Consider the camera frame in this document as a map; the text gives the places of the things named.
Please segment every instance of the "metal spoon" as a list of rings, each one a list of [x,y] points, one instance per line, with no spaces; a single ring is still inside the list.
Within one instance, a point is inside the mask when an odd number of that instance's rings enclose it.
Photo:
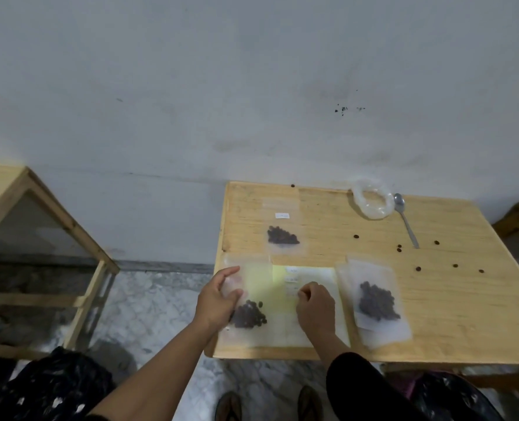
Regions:
[[[394,195],[394,208],[398,213],[400,213],[402,219],[404,219],[404,223],[406,228],[408,229],[409,237],[411,239],[411,243],[414,247],[419,248],[419,244],[417,243],[417,239],[415,238],[415,235],[413,234],[411,227],[409,226],[408,219],[404,216],[404,210],[405,210],[405,201],[401,194],[395,194]]]

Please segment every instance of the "foot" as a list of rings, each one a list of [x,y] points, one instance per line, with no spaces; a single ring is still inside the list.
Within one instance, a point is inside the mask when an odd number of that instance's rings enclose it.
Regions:
[[[217,404],[214,421],[242,421],[242,402],[235,392],[225,393]]]
[[[304,386],[298,396],[299,421],[323,421],[322,400],[310,386]]]

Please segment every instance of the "tiled floor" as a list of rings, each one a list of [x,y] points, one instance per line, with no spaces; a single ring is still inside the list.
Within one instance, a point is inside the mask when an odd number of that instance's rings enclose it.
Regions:
[[[0,290],[81,294],[90,270],[0,267]],[[110,284],[107,302],[92,318],[87,352],[117,381],[140,368],[193,318],[199,290],[208,275],[122,272]],[[0,341],[52,350],[62,342],[73,311],[4,308],[9,323]],[[175,420],[211,420],[227,390],[242,396],[245,420],[296,419],[296,400],[304,384],[319,390],[327,420],[335,419],[327,402],[325,372],[317,362],[217,360],[201,357],[181,399]],[[519,420],[519,400],[486,391],[510,420]]]

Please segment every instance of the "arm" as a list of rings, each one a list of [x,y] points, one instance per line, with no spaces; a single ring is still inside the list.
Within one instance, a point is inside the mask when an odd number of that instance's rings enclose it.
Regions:
[[[90,414],[110,421],[171,420],[205,345],[228,324],[242,295],[242,290],[234,290],[224,298],[220,292],[226,277],[239,269],[229,267],[214,275],[199,294],[193,321]]]
[[[311,282],[302,287],[296,313],[328,370],[327,394],[339,419],[427,419],[335,335],[335,301],[324,286]]]

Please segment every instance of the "wooden table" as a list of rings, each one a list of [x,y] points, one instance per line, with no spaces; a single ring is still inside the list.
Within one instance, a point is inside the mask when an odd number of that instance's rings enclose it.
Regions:
[[[64,348],[74,348],[101,284],[109,273],[116,275],[119,268],[95,240],[70,216],[33,171],[23,166],[0,165],[0,223],[25,194],[33,197],[68,234],[98,261],[98,265],[84,295],[0,292],[0,305],[76,308],[76,315],[62,343]],[[0,357],[2,358],[38,359],[46,355],[45,352],[27,347],[0,344]]]
[[[395,270],[413,340],[369,351],[347,314],[355,352],[412,367],[519,364],[519,266],[472,202],[407,196],[406,216],[421,247],[416,250],[399,214],[365,219],[350,191],[229,182],[216,268],[226,252],[265,250],[262,200],[273,197],[300,200],[308,240],[306,255],[274,255],[274,264],[333,267],[347,254],[361,253]],[[208,356],[317,359],[312,348],[215,345],[213,340],[207,347]]]

